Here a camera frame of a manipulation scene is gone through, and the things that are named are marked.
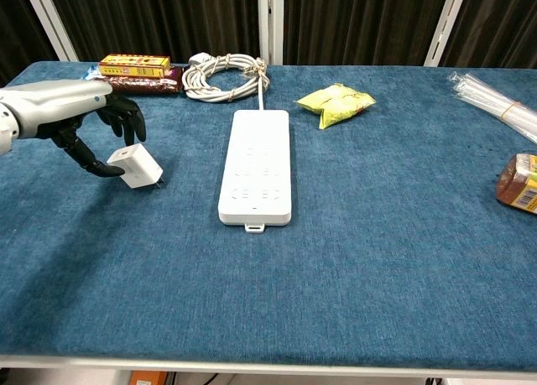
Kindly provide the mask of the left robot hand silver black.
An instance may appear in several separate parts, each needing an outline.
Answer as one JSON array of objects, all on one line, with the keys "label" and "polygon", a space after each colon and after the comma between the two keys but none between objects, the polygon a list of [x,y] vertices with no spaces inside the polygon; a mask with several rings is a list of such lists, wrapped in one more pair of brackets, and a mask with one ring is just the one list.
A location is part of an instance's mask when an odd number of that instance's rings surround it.
[{"label": "left robot hand silver black", "polygon": [[117,94],[105,81],[39,81],[1,89],[1,154],[16,139],[50,139],[85,171],[102,178],[118,177],[124,169],[106,165],[77,136],[85,116],[95,112],[114,134],[131,146],[146,140],[138,104]]}]

